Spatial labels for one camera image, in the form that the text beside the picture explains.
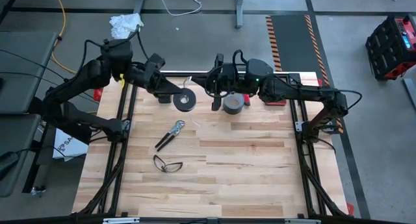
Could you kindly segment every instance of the black and yellow hazard tape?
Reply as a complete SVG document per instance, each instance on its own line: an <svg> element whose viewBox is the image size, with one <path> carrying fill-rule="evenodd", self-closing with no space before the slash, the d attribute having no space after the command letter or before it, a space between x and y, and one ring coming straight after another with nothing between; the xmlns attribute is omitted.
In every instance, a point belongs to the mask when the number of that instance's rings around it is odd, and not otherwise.
<svg viewBox="0 0 416 224"><path fill-rule="evenodd" d="M308 15L305 15L305 20L306 20L307 28L309 29L309 33L311 35L313 48L315 49L315 53L317 54L318 64L319 64L320 71L322 72L322 77L324 78L324 83L326 86L329 86L330 82L328 80L328 76L326 75L325 65L322 61L322 57L320 56L317 39L315 38L315 34L313 33L311 18ZM343 129L343 125L341 124L341 120L339 118L337 118L336 120L338 124L338 132L343 133L344 129Z"/></svg>
<svg viewBox="0 0 416 224"><path fill-rule="evenodd" d="M272 47L274 69L276 71L281 71L278 44L276 43L276 37L274 36L272 18L270 16L266 16L266 26L267 26L267 31L268 31L268 39L270 40L270 46Z"/></svg>

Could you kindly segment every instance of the black cable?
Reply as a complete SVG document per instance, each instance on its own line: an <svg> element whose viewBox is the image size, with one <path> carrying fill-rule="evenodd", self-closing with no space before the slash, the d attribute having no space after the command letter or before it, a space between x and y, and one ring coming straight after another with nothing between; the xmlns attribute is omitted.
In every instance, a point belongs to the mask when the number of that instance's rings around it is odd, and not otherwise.
<svg viewBox="0 0 416 224"><path fill-rule="evenodd" d="M330 131L325 131L324 129L321 129L321 131L322 131L323 133L326 133L326 134L332 134L332 132L330 132Z"/></svg>
<svg viewBox="0 0 416 224"><path fill-rule="evenodd" d="M216 72L218 69L221 69L221 68L222 68L222 66L219 66L219 67L217 67L217 68L214 68L214 69L210 72L210 74L207 76L207 79L205 80L205 84L204 84L204 86L203 86L203 89L205 90L205 93L206 93L208 96L213 97L213 98L217 98L217 97L219 97L219 98L223 98L223 97L228 96L228 95L231 93L231 91L230 91L230 88L229 88L229 87L228 87L228 91L227 91L227 93L226 93L226 94L224 94L224 95L216 95L216 94L212 95L212 94L210 94L210 93L208 92L208 89L207 89L207 83L208 83L209 77L210 77L210 76L211 76L214 72Z"/></svg>
<svg viewBox="0 0 416 224"><path fill-rule="evenodd" d="M180 224L193 224L193 223L206 223L206 222L207 222L206 219L195 219L193 221L189 221L189 222L186 222L186 223L180 223Z"/></svg>
<svg viewBox="0 0 416 224"><path fill-rule="evenodd" d="M105 138L107 138L107 137L106 136L102 136L102 137L99 137L99 138L95 138L93 140L90 140L89 143L92 143L92 142L94 142L96 140L102 140L102 139L105 139Z"/></svg>
<svg viewBox="0 0 416 224"><path fill-rule="evenodd" d="M243 64L237 64L237 63L235 63L235 57L239 53L240 53L241 62L243 62ZM239 75L239 71L237 69L237 65L246 65L246 64L247 64L247 60L244 59L243 53L242 53L241 49L238 49L238 50L234 51L234 54L233 54L233 68L234 68L234 78L235 78L235 80L237 80L237 76Z"/></svg>
<svg viewBox="0 0 416 224"><path fill-rule="evenodd" d="M359 97L358 97L357 101L356 101L355 103L353 103L352 105L350 105L350 106L347 108L347 110L349 110L349 109L351 109L352 107L354 107L354 106L355 106L356 104L358 104L358 103L361 101L361 99L363 98L363 94L361 94L361 93L359 93L359 92L357 92L357 91L354 91L354 90L338 90L338 91L340 91L340 92L355 93L355 94L359 95Z"/></svg>
<svg viewBox="0 0 416 224"><path fill-rule="evenodd" d="M92 40L87 40L88 42L90 42L90 43L92 43L92 44L94 44L94 45L99 45L99 44L97 44L96 42L93 42ZM63 80L65 80L66 78L65 77L63 77L62 75L60 75L59 73L57 73L56 71L53 71L52 69L50 69L50 68L47 68L47 67L45 67L45 66L43 66L43 65L41 65L41 64L39 64L39 63L37 63L37 62L33 62L32 60L30 60L30 59L27 59L27 58L24 58L24 57L22 57L22 56L20 56L20 55L17 55L17 54L15 54L15 53L11 53L11 52L9 52L9 51L5 51L4 49L0 49L0 51L2 51L2 52L5 52L5 53L8 53L8 54L10 54L10 55L13 55L13 56L16 56L16 57L18 57L18 58L21 58L21 59L23 59L23 60L26 60L26 61L28 61L28 62L31 62L31 63L33 63L33 64L36 64L36 65L38 65L38 66L40 66L40 67L42 67L42 68L44 68L44 69L46 69L46 70L48 70L48 71L50 71L50 72L52 72L52 73L54 73L55 75L58 75L61 79L63 79ZM18 73L18 72L13 72L13 73L15 73L15 74L22 74L22 75L30 75L30 74L26 74L26 73ZM47 82L50 82L51 84L54 84L54 85L56 85L56 86L58 86L58 84L55 84L55 83L53 83L53 82L51 82L51 81L48 81L48 80L45 80L44 78L41 78L42 80L44 80L44 81L47 81ZM92 99L94 99L94 97L92 97L91 95L89 95L89 94L87 94L87 93L85 93L85 92L83 92L85 95L87 95L87 96L89 96L89 97L91 97Z"/></svg>
<svg viewBox="0 0 416 224"><path fill-rule="evenodd" d="M92 134L92 135L91 135L91 138L92 138L93 136L98 135L98 134L99 134L99 133L101 133L102 131L103 131L103 130L101 130L101 129L100 129L100 130L98 130L96 133L94 133L94 134Z"/></svg>
<svg viewBox="0 0 416 224"><path fill-rule="evenodd" d="M58 84L56 84L56 83L54 83L54 82L52 82L52 81L49 81L49 80L47 80L47 79L44 79L44 78L42 78L42 77L39 77L39 76L36 76L36 75L32 75L32 74L28 74L28 73L22 73L22 72L8 72L8 71L0 71L0 73L4 73L4 74L16 74L16 75L27 75L27 76L32 76L32 77L35 77L35 78L38 78L38 79L41 79L41 80L43 80L43 81L46 81L46 82L49 82L49 83L51 83L51 84L54 84L55 86L58 86ZM95 102L95 101L93 101L93 100L91 100L91 99L88 99L88 98L86 98L86 97L83 97L82 95L78 95L79 97L81 97L81 98L83 98L83 99L86 99L86 100L88 100L88 101L91 101L91 102L93 102L93 103L95 103L95 104L98 104L97 102Z"/></svg>
<svg viewBox="0 0 416 224"><path fill-rule="evenodd" d="M27 59L27 58L24 58L24 57L22 57L22 56L20 56L20 55L17 55L17 54L15 54L15 53L12 53L12 52L9 52L9 51L5 51L4 49L0 49L0 51L2 51L2 52L4 52L4 53L8 53L8 54L13 55L13 56L16 56L16 57L18 57L18 58L21 58L21 59L26 60L26 61L28 61L28 62L31 62L31 63L33 63L33 64L36 64L36 65L38 65L38 66L40 66L40 67L42 67L42 68L44 68L44 69L46 69L46 70L48 70L48 71L50 71L50 72L54 73L55 75L59 76L60 78L65 79L62 75L59 75L59 73L57 73L56 71L53 71L52 69L47 68L47 67L45 67L45 66L43 66L43 65L41 65L41 64L39 64L39 63L37 63L37 62L33 62L32 60L29 60L29 59Z"/></svg>
<svg viewBox="0 0 416 224"><path fill-rule="evenodd" d="M80 70L81 70L81 68L84 66L85 57L86 57L86 44L87 44L87 43L91 43L91 44L96 45L96 46L98 46L98 47L100 47L100 48L102 47L102 45L98 44L97 42L93 42L92 40L85 40L85 42L84 42L84 52L83 52L83 58L81 59L81 65L79 66L78 71L80 71Z"/></svg>
<svg viewBox="0 0 416 224"><path fill-rule="evenodd" d="M327 142L326 140L323 140L323 139L320 139L320 138L318 138L318 140L320 141L320 142L324 142L324 143L326 143L327 145L329 145L329 146L331 146L331 148L333 149L333 152L334 153L337 153L337 151L335 150L335 147L330 143L330 142Z"/></svg>
<svg viewBox="0 0 416 224"><path fill-rule="evenodd" d="M310 90L310 89L307 89L307 88L301 88L301 87L297 87L297 88L295 88L294 86L292 86L292 85L290 85L290 84L288 84L288 83L286 83L285 81L283 81L283 80L281 80L281 79L279 79L279 78L277 78L277 80L279 80L279 81L281 81L282 83L284 83L284 84L286 84L287 86L289 86L289 87L291 87L291 88L293 88L293 89L296 89L296 90L298 90L298 91L314 91L314 90ZM338 89L324 89L324 90L319 90L320 92L349 92L349 93L355 93L355 94L357 94L357 95L359 95L359 97L358 97L358 100L356 101L356 102L354 102L352 105L350 105L348 108L347 108L347 110L350 110L352 107L354 107L356 104L358 104L360 101L361 101L361 99L363 98L363 94L361 94L360 92L357 92L357 91L354 91L354 90L338 90Z"/></svg>
<svg viewBox="0 0 416 224"><path fill-rule="evenodd" d="M85 157L83 157L81 155L80 156L66 156L63 152L61 152L59 149L57 149L56 147L53 147L53 146L45 146L45 147L36 148L36 149L21 149L19 151L16 151L15 153L18 154L18 153L21 153L23 151L35 151L35 150L41 151L42 149L48 149L48 148L53 148L58 153L60 153L63 157L67 157L67 158L82 158L82 159L85 159Z"/></svg>
<svg viewBox="0 0 416 224"><path fill-rule="evenodd" d="M148 56L148 54L145 52L145 50L144 50L144 47L143 47L143 44L142 44L142 39L140 38L140 33L139 32L137 32L137 40L138 40L138 43L140 44L140 48L142 48L142 51L143 51L143 54L144 54L144 57L146 57L146 59L147 60L149 60L149 56Z"/></svg>
<svg viewBox="0 0 416 224"><path fill-rule="evenodd" d="M8 71L0 71L0 73L3 73L3 74L16 74L16 75L27 75L27 76L35 77L35 78L41 79L41 80L43 80L43 81L46 81L46 82L49 82L49 83L51 83L51 84L54 84L54 85L58 86L58 84L56 84L56 83L54 83L54 82L52 82L52 81L49 81L49 80L47 80L47 79L44 79L44 78L42 78L42 77L39 77L39 76L37 76L37 75L32 75L32 74L22 73L22 72L8 72Z"/></svg>
<svg viewBox="0 0 416 224"><path fill-rule="evenodd" d="M136 30L132 33L132 35L130 35L128 38L126 38L126 39L124 39L123 41L121 41L121 42L119 42L119 43L117 43L117 44L115 44L115 45L112 45L112 46L109 46L110 48L114 48L114 47L117 47L117 46L119 46L119 45L122 45L122 44L124 44L125 42L128 42L129 40L131 40L134 36L136 36L136 34L138 34L138 28L139 28L140 26L139 25L137 25L137 28L136 28Z"/></svg>

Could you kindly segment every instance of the black table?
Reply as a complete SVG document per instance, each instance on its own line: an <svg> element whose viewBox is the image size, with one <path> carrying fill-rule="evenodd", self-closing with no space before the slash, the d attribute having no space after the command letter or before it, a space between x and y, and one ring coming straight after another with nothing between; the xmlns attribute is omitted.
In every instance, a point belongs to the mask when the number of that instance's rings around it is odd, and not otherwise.
<svg viewBox="0 0 416 224"><path fill-rule="evenodd" d="M7 115L0 117L0 155L8 151L28 149L36 132L40 116L36 114ZM20 171L25 163L27 151L21 152L18 163L0 181L0 197L12 194Z"/></svg>
<svg viewBox="0 0 416 224"><path fill-rule="evenodd" d="M52 32L0 32L0 49L46 66L57 35ZM0 51L0 114L26 113L38 89L44 68L24 59Z"/></svg>
<svg viewBox="0 0 416 224"><path fill-rule="evenodd" d="M0 49L46 66L56 37L52 32L0 32ZM37 77L43 74L42 66L0 51L0 155L32 145L40 116L26 113L40 83ZM20 153L17 165L0 181L0 197L13 192L26 155L26 151Z"/></svg>

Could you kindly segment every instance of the pliers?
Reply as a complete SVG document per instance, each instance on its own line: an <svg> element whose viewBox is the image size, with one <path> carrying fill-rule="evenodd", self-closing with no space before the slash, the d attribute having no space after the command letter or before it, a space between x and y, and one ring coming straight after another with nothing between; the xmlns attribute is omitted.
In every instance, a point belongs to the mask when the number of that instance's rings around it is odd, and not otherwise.
<svg viewBox="0 0 416 224"><path fill-rule="evenodd" d="M162 140L160 140L159 143L155 145L157 152L162 150L164 146L166 146L169 142L171 142L175 138L175 136L179 134L183 126L185 126L185 121L183 120L176 121L175 126L172 127L172 129L170 129L170 131L168 131L168 133L166 133L163 136Z"/></svg>

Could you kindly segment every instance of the white wire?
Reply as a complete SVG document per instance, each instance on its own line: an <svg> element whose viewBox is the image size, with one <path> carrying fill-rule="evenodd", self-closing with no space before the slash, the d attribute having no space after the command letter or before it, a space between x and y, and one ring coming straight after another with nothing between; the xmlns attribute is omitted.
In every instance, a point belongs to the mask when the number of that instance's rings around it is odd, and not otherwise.
<svg viewBox="0 0 416 224"><path fill-rule="evenodd" d="M190 81L192 80L192 76L190 76L190 77L188 77L188 78L186 78L184 81L183 81L183 88L186 88L188 85L189 85L189 83L190 83Z"/></svg>
<svg viewBox="0 0 416 224"><path fill-rule="evenodd" d="M197 124L197 123L195 122L194 118L192 117L192 114L190 115L190 120L192 120L192 122L193 122L196 126L201 127L201 125L199 125L199 124Z"/></svg>
<svg viewBox="0 0 416 224"><path fill-rule="evenodd" d="M166 6L166 3L164 2L164 0L162 0L162 3L163 3L163 5L164 5L164 8L166 9L166 11L169 13L169 15L171 15L171 16L184 16L184 15L187 15L187 14L192 14L192 13L195 13L195 12L197 12L197 11L201 10L201 8L202 8L202 3L201 3L200 1L198 1L198 0L194 0L194 1L195 1L197 4L199 4L199 5L200 5L200 7L198 7L198 9L193 10L193 11L191 11L191 12L185 12L185 13L182 13L182 14L172 14L172 13L170 13L170 11L169 11L168 7Z"/></svg>

